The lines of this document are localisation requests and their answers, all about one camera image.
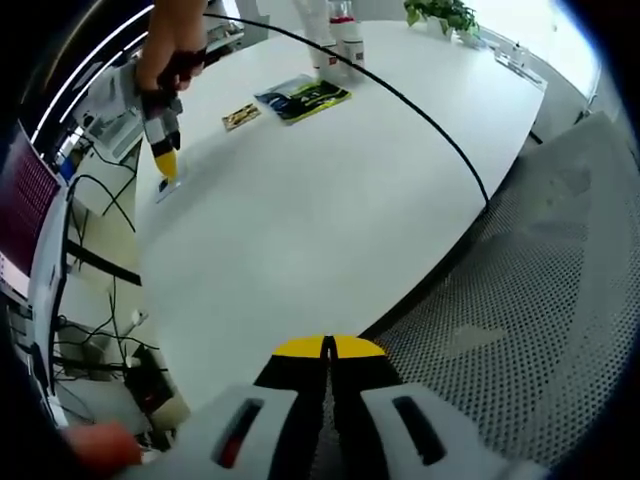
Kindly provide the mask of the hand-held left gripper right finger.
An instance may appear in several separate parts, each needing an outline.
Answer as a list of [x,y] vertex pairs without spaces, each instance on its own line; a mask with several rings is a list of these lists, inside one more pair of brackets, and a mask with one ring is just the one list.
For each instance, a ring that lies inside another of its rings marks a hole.
[[491,451],[474,422],[421,384],[404,383],[384,350],[336,336],[334,420],[351,479],[543,479],[544,467]]

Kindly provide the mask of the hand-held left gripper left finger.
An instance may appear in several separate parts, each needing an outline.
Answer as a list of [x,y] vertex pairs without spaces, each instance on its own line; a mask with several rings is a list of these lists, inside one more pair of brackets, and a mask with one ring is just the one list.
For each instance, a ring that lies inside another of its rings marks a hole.
[[323,423],[324,336],[289,340],[251,384],[228,387],[180,431],[170,479],[307,479]]

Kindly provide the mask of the person's right hand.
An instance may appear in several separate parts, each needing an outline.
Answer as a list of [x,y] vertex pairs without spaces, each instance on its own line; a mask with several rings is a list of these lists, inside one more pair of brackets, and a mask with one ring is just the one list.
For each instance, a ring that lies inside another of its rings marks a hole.
[[195,54],[205,47],[206,36],[201,25],[174,30],[163,24],[149,26],[136,67],[136,85],[142,91],[160,89],[158,78],[178,53]]

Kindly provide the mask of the person's left hand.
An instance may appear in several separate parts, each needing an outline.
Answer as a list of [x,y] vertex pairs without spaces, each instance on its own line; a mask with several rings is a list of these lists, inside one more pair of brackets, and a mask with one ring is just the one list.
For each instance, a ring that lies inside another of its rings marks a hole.
[[117,423],[70,427],[62,434],[82,462],[96,471],[113,472],[142,463],[136,438]]

